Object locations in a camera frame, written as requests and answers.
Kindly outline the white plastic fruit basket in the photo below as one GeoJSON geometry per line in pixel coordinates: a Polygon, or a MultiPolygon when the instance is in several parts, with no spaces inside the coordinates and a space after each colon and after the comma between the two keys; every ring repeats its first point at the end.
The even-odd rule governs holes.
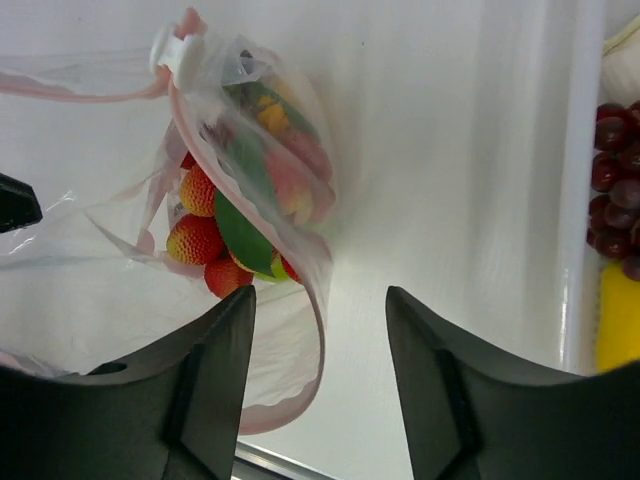
{"type": "Polygon", "coordinates": [[[596,371],[601,261],[585,238],[591,190],[595,110],[607,27],[605,1],[579,1],[571,43],[564,159],[558,225],[559,364],[578,375],[596,371]]]}

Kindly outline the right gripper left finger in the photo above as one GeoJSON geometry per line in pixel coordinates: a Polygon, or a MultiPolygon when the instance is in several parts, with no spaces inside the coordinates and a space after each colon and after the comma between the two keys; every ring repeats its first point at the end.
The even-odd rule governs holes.
{"type": "Polygon", "coordinates": [[[256,293],[87,375],[1,370],[5,479],[228,479],[256,293]]]}

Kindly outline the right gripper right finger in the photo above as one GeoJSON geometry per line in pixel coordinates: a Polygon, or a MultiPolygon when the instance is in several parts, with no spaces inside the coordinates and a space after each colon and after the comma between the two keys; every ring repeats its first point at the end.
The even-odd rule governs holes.
{"type": "Polygon", "coordinates": [[[404,289],[386,295],[417,479],[635,479],[639,365],[584,377],[509,353],[404,289]]]}

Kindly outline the clear pink zip top bag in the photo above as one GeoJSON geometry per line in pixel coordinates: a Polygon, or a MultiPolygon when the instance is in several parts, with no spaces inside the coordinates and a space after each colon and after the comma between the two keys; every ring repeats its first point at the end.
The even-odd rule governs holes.
{"type": "MultiPolygon", "coordinates": [[[[267,76],[313,89],[276,52],[210,31],[193,9],[176,25],[179,38],[206,43],[184,94],[267,76]]],[[[215,188],[173,121],[172,75],[149,68],[152,45],[1,59],[1,170],[33,188],[43,214],[1,234],[1,362],[46,378],[87,374],[250,285],[257,312],[240,431],[269,432],[317,395],[330,280],[314,301],[281,256],[268,276],[233,259],[215,188]]]]}

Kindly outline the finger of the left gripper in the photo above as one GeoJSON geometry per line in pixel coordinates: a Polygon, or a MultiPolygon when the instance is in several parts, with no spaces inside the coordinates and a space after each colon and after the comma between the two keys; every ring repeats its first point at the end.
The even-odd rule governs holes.
{"type": "Polygon", "coordinates": [[[0,233],[26,228],[42,219],[42,210],[33,188],[0,174],[0,233]]]}

